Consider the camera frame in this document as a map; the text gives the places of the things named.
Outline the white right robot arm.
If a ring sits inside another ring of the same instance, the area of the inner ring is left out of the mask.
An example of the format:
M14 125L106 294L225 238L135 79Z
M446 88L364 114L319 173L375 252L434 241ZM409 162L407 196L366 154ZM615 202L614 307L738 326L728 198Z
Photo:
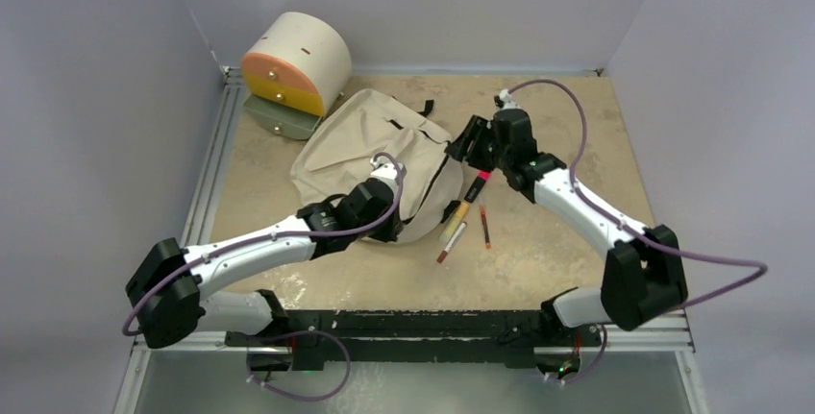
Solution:
M596 208L584 202L566 163L538 150L525 111L472 116L445 152L480 171L501 170L512 189L558 215L604 261L601 286L573 288L542 303L539 329L547 341L561 344L583 325L633 330L687 300L676 234L663 225L649 228L604 201Z

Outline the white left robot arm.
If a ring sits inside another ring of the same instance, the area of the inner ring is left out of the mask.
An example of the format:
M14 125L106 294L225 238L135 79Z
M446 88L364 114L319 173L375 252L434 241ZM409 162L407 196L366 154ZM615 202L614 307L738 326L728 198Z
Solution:
M121 332L142 336L151 349L174 345L211 328L252 335L264 346L281 342L286 319L269 292L229 294L227 286L267 270L347 250L363 238L392 241L404 180L370 176L350 193L301 207L269 227L225 241L183 247L175 238L154 244L125 285L132 308Z

